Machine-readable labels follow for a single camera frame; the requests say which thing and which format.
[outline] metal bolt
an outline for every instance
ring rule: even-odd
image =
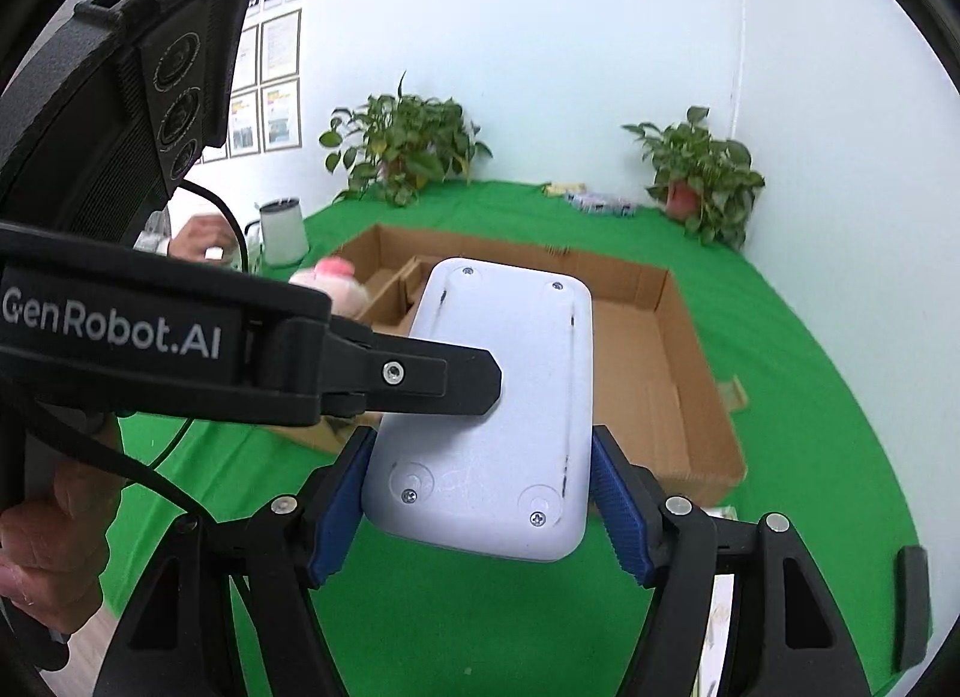
[[[693,505],[690,504],[690,500],[686,497],[671,496],[666,501],[666,508],[674,515],[689,515],[690,510],[693,510]]]
[[[399,361],[387,361],[383,364],[383,380],[387,385],[400,385],[403,375],[403,366]]]
[[[296,510],[296,496],[278,496],[270,503],[270,509],[277,515],[289,515]]]
[[[190,518],[187,515],[181,516],[176,520],[176,533],[177,534],[187,534],[188,532],[193,532],[197,528],[197,519]]]
[[[780,513],[770,513],[767,516],[767,526],[774,532],[786,532],[790,528],[790,521]]]

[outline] plant pot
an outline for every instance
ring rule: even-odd
[[[683,180],[670,183],[670,190],[666,196],[666,217],[678,223],[686,222],[688,217],[700,211],[700,195]]]

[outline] plush toy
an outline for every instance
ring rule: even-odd
[[[312,270],[299,270],[290,278],[292,285],[323,291],[333,302],[333,313],[356,318],[370,303],[367,289],[353,276],[353,265],[342,258],[321,258]]]

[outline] blue gripper pad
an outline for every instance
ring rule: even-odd
[[[353,453],[344,469],[333,499],[323,518],[317,523],[317,540],[314,557],[309,564],[310,578],[314,585],[323,585],[326,579],[340,571],[347,558],[347,551],[360,526],[363,508],[360,507],[360,490],[367,475],[376,432],[367,430],[359,448]],[[349,443],[344,452],[349,450]]]
[[[620,566],[640,585],[648,585],[654,564],[647,548],[646,524],[595,433],[590,456],[590,496],[600,510]]]

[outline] table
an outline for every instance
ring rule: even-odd
[[[684,238],[657,211],[588,216],[536,187],[497,182],[431,187],[406,209],[336,204],[306,220],[305,263],[376,222],[576,247],[672,270],[714,376],[738,376],[750,395],[733,417],[748,476],[727,504],[742,520],[771,510],[790,517],[832,587],[872,689],[889,689],[894,557],[917,542],[904,494],[829,358],[750,264]],[[126,419],[126,449],[151,460],[178,426]],[[330,460],[251,426],[198,423],[162,471],[228,520],[296,492]],[[140,487],[124,492],[103,580],[114,612],[178,513]],[[402,542],[365,520],[344,570],[313,600],[352,697],[605,697],[616,693],[649,594],[619,569],[598,519],[572,556],[546,565]],[[256,636],[235,597],[234,609],[251,697],[267,697]]]

